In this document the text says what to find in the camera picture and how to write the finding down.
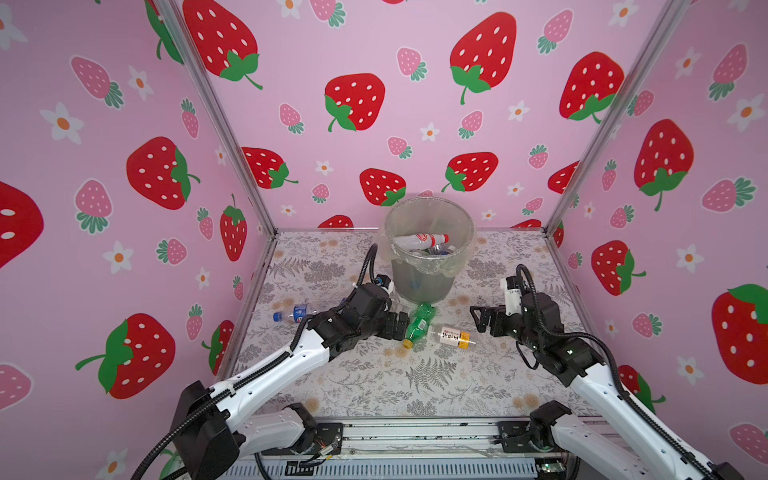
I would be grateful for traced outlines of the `green bottle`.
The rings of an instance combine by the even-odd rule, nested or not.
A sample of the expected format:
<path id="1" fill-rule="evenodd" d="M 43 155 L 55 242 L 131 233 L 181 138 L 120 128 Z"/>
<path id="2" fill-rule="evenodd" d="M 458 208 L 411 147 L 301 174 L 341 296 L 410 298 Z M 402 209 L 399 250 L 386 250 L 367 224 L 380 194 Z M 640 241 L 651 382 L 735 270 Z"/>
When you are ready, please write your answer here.
<path id="1" fill-rule="evenodd" d="M 405 349 L 412 349 L 428 333 L 436 309 L 429 303 L 421 303 L 412 312 L 411 322 L 407 327 L 402 345 Z"/>

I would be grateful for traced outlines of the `Pepsi water bottle blue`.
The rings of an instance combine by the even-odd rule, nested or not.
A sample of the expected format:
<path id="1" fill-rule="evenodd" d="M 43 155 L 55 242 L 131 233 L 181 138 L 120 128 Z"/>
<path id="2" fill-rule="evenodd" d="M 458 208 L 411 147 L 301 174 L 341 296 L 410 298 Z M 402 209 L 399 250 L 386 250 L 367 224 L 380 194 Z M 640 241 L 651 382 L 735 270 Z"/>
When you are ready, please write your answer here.
<path id="1" fill-rule="evenodd" d="M 285 307 L 273 313 L 274 322 L 300 323 L 305 317 L 316 314 L 317 311 L 308 303 Z"/>

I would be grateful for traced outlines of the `white bottle red cap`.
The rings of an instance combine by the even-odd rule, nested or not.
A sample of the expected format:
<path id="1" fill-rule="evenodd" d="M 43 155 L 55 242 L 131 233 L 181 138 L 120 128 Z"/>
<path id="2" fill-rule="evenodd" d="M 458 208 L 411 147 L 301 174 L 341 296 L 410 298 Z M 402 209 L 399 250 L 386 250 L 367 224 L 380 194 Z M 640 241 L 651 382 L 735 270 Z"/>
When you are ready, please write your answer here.
<path id="1" fill-rule="evenodd" d="M 393 244 L 405 251 L 428 250 L 433 247 L 446 244 L 450 236 L 446 234 L 417 233 L 411 235 L 396 236 Z"/>

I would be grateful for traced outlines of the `bottle yellow white label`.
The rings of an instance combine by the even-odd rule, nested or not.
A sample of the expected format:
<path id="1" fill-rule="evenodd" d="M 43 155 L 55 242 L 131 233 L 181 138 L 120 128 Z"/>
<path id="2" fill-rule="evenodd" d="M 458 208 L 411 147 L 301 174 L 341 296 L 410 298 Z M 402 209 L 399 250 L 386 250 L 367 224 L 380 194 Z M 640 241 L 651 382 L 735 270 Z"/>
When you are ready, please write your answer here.
<path id="1" fill-rule="evenodd" d="M 463 350 L 468 350 L 476 344 L 468 331 L 454 327 L 437 327 L 434 331 L 434 336 L 440 344 Z"/>

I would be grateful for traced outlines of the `clear bottle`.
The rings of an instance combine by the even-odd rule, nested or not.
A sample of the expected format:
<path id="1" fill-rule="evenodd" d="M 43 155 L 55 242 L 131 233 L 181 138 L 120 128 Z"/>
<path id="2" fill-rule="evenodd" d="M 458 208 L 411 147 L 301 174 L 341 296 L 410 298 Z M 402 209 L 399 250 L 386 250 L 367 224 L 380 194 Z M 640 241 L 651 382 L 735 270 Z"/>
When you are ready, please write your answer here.
<path id="1" fill-rule="evenodd" d="M 454 250 L 454 246 L 450 244 L 439 244 L 430 249 L 431 253 L 435 255 L 449 255 Z"/>

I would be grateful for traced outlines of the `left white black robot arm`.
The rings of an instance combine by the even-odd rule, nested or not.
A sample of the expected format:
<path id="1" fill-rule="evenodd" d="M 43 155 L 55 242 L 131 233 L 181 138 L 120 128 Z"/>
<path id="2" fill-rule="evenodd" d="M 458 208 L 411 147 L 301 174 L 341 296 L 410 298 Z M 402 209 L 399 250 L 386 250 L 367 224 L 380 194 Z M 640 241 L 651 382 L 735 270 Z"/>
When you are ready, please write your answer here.
<path id="1" fill-rule="evenodd" d="M 133 478 L 142 478 L 168 445 L 174 445 L 182 462 L 170 473 L 172 479 L 217 479 L 249 454 L 307 450 L 317 426 L 305 407 L 293 405 L 265 415 L 259 408 L 362 340 L 403 339 L 407 320 L 391 310 L 394 289 L 385 275 L 359 284 L 339 305 L 306 314 L 292 341 L 257 365 L 211 387 L 190 384 L 180 396 L 169 433 L 139 463 Z"/>

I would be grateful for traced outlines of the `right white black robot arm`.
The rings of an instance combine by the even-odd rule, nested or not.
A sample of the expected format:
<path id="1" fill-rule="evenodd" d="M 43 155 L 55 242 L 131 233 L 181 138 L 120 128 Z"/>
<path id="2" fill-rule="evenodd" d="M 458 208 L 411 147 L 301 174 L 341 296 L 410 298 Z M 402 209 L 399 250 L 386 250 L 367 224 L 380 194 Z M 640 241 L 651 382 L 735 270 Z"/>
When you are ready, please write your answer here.
<path id="1" fill-rule="evenodd" d="M 504 448 L 561 449 L 610 479 L 740 478 L 735 467 L 713 463 L 636 402 L 610 349 L 591 334 L 566 331 L 559 306 L 548 295 L 525 293 L 512 308 L 473 306 L 470 314 L 479 332 L 529 348 L 536 366 L 586 400 L 627 444 L 618 447 L 570 408 L 550 401 L 531 413 L 526 431 L 504 437 Z"/>

